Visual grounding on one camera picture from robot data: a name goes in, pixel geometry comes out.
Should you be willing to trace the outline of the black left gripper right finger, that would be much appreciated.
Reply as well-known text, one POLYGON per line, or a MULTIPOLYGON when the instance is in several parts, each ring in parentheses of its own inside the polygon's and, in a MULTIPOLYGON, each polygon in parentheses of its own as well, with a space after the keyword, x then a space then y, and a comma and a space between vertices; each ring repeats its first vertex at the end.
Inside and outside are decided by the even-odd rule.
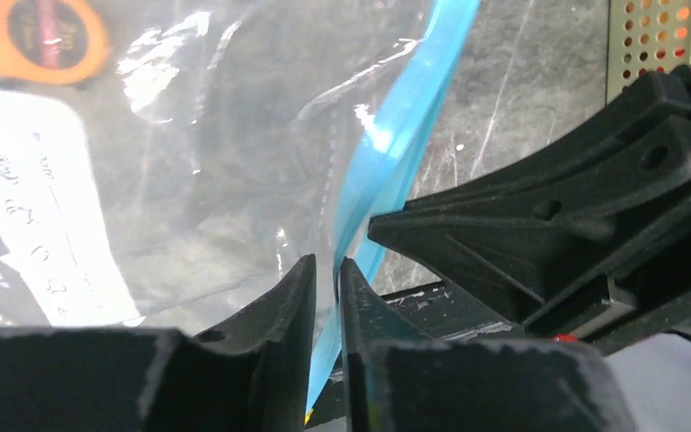
POLYGON ((346 418, 352 431, 634 431, 601 355, 579 343, 430 338, 339 270, 346 418))

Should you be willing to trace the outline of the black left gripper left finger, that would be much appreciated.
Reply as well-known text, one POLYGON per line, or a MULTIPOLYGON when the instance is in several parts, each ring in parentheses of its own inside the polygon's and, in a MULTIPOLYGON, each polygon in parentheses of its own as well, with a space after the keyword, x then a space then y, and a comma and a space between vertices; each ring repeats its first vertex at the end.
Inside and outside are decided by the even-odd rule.
POLYGON ((0 431, 300 431, 316 259, 189 337, 175 328, 0 328, 0 431))

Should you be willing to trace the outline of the clear zip top bag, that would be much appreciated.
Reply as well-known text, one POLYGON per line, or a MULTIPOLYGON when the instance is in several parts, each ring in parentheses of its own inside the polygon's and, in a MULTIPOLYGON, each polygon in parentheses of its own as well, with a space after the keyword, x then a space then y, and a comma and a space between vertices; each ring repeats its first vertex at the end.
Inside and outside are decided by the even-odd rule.
POLYGON ((476 1, 0 1, 0 327, 197 332, 384 250, 476 1))

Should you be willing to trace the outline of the pale green perforated basket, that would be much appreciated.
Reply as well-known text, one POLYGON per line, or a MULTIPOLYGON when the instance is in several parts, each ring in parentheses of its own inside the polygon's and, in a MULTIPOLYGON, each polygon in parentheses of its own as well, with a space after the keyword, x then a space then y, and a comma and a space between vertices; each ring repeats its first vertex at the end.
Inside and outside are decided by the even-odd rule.
POLYGON ((606 102, 638 77, 691 65, 691 0, 610 0, 606 102))

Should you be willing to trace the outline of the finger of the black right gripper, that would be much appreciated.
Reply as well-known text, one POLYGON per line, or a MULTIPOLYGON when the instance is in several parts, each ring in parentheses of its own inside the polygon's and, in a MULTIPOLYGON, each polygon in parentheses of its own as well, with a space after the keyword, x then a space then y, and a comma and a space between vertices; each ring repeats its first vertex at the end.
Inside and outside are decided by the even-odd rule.
POLYGON ((649 72, 562 138, 373 217, 368 237, 529 334, 691 334, 691 67, 649 72))

